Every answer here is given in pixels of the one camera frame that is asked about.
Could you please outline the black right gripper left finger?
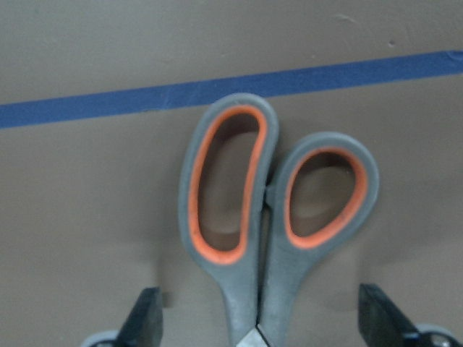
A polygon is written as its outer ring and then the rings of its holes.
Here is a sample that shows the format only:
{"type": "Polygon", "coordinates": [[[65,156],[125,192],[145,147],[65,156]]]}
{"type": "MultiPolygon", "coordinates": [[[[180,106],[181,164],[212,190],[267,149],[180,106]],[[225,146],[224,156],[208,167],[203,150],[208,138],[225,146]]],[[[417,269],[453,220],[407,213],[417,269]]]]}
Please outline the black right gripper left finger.
{"type": "Polygon", "coordinates": [[[163,303],[159,287],[145,288],[116,337],[116,346],[160,346],[163,337],[163,303]]]}

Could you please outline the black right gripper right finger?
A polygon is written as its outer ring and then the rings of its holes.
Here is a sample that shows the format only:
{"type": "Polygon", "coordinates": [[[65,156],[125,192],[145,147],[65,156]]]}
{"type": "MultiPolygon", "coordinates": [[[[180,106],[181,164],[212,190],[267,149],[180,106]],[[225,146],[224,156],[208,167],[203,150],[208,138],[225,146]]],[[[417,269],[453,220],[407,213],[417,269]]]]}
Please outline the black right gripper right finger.
{"type": "Polygon", "coordinates": [[[360,284],[357,322],[367,346],[430,346],[429,337],[376,284],[360,284]]]}

